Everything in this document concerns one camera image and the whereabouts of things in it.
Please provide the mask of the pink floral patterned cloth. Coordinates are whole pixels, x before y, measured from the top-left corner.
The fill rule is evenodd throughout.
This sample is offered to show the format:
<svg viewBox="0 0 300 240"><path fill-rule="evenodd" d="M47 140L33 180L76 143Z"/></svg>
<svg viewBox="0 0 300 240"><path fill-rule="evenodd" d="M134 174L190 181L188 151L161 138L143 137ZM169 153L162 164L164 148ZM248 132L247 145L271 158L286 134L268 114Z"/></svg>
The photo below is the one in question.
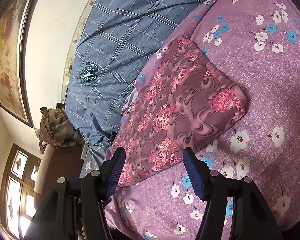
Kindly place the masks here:
<svg viewBox="0 0 300 240"><path fill-rule="evenodd" d="M126 161L120 187L137 184L215 140L245 113L246 97L189 39L174 39L142 87L113 142Z"/></svg>

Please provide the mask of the wooden framed window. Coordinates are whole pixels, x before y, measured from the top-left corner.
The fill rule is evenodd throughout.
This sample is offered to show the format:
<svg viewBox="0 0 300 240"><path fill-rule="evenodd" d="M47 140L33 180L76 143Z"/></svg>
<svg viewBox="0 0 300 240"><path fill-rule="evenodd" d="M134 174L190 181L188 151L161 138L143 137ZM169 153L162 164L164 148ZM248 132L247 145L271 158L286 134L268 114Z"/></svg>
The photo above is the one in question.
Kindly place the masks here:
<svg viewBox="0 0 300 240"><path fill-rule="evenodd" d="M1 223L12 239L23 239L36 213L34 186L41 159L13 144L0 191Z"/></svg>

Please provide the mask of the grey star patterned pillow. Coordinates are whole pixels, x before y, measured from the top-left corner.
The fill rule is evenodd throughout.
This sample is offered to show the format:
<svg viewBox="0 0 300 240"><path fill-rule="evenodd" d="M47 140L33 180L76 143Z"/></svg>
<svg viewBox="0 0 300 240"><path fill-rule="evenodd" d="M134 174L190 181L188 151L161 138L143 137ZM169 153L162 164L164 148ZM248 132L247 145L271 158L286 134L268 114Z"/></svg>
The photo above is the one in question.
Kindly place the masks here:
<svg viewBox="0 0 300 240"><path fill-rule="evenodd" d="M93 170L99 170L106 157L104 146L88 145L79 178L85 177Z"/></svg>

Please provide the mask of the brown floral bundled cloth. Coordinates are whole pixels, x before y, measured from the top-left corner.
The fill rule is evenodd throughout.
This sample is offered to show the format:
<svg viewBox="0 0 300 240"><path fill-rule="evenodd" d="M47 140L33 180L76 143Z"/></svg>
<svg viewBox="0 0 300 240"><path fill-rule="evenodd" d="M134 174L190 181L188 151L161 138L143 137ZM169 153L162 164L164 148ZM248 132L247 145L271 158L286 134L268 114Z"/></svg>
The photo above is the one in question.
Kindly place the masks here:
<svg viewBox="0 0 300 240"><path fill-rule="evenodd" d="M39 150L43 154L47 145L58 150L69 151L76 145L83 144L83 137L74 128L64 108L40 109L42 119L38 133Z"/></svg>

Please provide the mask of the purple floral bed sheet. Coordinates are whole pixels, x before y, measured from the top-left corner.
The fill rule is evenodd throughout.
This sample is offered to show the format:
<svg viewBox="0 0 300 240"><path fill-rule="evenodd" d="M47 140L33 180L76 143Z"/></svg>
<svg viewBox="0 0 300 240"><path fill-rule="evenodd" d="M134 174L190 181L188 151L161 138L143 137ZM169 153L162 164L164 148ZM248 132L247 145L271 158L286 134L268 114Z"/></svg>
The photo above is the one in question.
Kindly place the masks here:
<svg viewBox="0 0 300 240"><path fill-rule="evenodd" d="M300 221L300 12L291 0L220 0L230 25L207 57L243 87L248 112L199 157L222 174L251 176L283 230ZM106 208L110 227L132 239L194 239L205 204L175 165L119 191Z"/></svg>

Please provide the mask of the blue plaid quilt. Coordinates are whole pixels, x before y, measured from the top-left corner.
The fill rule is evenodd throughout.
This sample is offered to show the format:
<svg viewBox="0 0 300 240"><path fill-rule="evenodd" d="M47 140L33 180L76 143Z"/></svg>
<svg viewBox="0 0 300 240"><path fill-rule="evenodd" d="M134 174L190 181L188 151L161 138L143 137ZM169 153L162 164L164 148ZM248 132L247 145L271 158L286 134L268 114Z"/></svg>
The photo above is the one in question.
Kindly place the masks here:
<svg viewBox="0 0 300 240"><path fill-rule="evenodd" d="M150 57L207 0L96 0L76 48L66 113L85 141L109 146Z"/></svg>

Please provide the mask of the framed wall painting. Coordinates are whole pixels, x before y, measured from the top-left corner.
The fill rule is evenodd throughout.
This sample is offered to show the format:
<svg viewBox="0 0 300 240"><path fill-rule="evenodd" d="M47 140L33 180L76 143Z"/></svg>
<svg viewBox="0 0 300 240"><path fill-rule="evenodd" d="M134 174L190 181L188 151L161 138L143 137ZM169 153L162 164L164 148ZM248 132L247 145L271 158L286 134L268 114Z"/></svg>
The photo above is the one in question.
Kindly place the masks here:
<svg viewBox="0 0 300 240"><path fill-rule="evenodd" d="M27 103L23 48L33 0L14 0L0 17L0 107L32 127Z"/></svg>

